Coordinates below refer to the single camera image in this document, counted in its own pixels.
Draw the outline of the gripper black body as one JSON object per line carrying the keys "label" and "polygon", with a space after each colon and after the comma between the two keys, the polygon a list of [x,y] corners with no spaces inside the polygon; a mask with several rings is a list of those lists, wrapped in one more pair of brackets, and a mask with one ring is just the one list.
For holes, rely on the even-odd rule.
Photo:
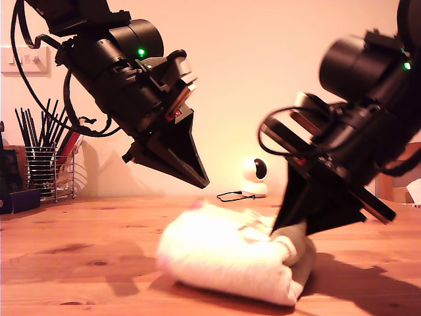
{"label": "gripper black body", "polygon": [[[98,106],[142,145],[193,114],[186,106],[192,90],[188,64],[113,64],[97,76]],[[122,158],[133,160],[133,143]]]}

